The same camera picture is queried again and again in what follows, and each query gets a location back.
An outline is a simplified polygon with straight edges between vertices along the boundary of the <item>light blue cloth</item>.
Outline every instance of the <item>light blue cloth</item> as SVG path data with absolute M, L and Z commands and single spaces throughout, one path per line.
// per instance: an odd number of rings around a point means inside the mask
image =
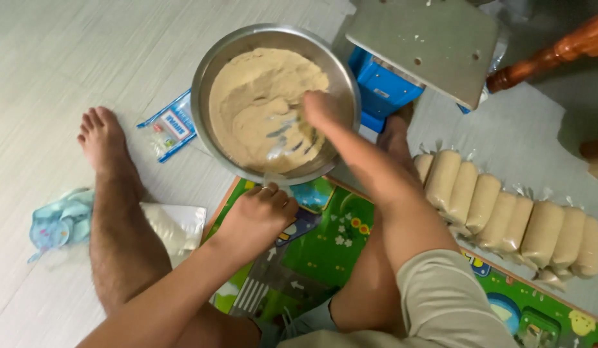
M 47 250 L 65 244 L 88 241 L 93 212 L 94 190 L 78 188 L 63 194 L 32 213 L 30 240 L 39 252 L 28 259 L 34 262 Z

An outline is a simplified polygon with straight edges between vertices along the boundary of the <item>shorts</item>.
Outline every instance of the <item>shorts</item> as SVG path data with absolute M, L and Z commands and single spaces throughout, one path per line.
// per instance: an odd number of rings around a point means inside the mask
M 296 319 L 288 320 L 286 328 L 284 329 L 271 323 L 254 320 L 262 332 L 258 347 L 275 348 L 282 341 L 313 333 L 318 330 L 338 332 L 333 319 L 331 319 L 329 303 L 331 303 L 330 298 L 318 307 L 299 315 Z

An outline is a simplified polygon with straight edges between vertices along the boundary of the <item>play mat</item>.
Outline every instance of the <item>play mat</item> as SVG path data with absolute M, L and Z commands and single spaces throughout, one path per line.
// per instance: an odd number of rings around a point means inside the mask
M 255 184 L 237 178 L 207 226 L 209 236 Z M 330 178 L 291 186 L 301 205 L 275 246 L 246 265 L 210 302 L 224 313 L 283 325 L 282 315 L 322 303 L 350 277 L 372 228 L 374 206 Z M 495 313 L 521 347 L 598 348 L 598 320 L 462 249 Z

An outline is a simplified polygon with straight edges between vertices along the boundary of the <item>blue machine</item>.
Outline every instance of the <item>blue machine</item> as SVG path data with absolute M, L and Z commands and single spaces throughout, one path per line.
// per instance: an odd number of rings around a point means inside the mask
M 360 47 L 355 47 L 348 65 L 359 85 L 361 123 L 378 133 L 382 132 L 387 116 L 419 97 L 425 88 Z

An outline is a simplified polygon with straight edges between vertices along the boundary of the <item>stainless steel bowl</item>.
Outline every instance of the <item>stainless steel bowl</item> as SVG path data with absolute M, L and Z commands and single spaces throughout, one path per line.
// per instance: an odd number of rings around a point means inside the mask
M 281 24 L 256 24 L 236 30 L 214 44 L 198 65 L 192 84 L 195 129 L 204 146 L 224 167 L 240 177 L 262 183 L 263 173 L 241 167 L 226 154 L 213 132 L 209 115 L 211 86 L 221 68 L 239 54 L 258 47 L 297 52 L 317 64 L 328 75 L 328 91 L 338 99 L 343 121 L 356 131 L 361 121 L 361 102 L 357 82 L 348 66 L 337 59 L 325 41 L 307 30 Z M 282 184 L 297 185 L 321 177 L 339 161 L 340 155 L 327 141 L 316 158 L 284 173 L 287 180 Z

